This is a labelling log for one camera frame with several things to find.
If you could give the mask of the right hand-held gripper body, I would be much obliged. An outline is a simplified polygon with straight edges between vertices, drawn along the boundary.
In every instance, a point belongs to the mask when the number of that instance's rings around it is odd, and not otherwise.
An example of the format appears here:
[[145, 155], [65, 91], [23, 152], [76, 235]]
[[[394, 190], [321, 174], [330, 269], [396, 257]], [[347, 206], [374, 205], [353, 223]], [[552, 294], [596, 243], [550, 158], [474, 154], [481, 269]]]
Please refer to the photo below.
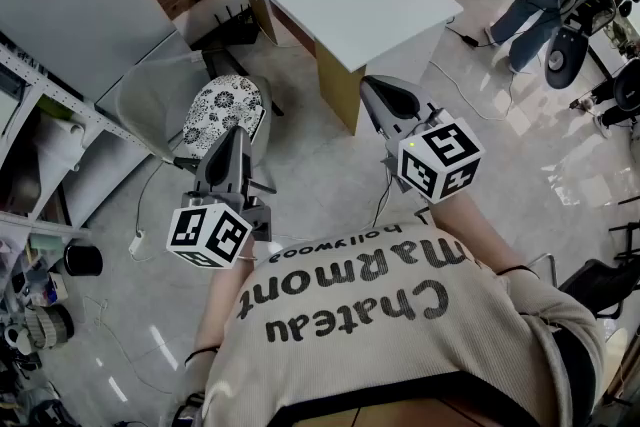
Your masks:
[[382, 163], [402, 191], [410, 189], [432, 204], [448, 199], [473, 182], [485, 148], [462, 118], [431, 102], [424, 118], [403, 123], [402, 132], [384, 136]]

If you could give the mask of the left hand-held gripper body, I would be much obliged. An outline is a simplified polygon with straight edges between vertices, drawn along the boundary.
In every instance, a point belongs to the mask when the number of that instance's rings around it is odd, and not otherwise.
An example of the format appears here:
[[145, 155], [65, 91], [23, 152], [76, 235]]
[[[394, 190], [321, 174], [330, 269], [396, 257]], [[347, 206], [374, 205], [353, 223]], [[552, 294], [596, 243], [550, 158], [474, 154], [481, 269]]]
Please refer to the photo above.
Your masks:
[[230, 269], [249, 237], [272, 240], [271, 209], [260, 198], [191, 191], [173, 212], [166, 250], [199, 268]]

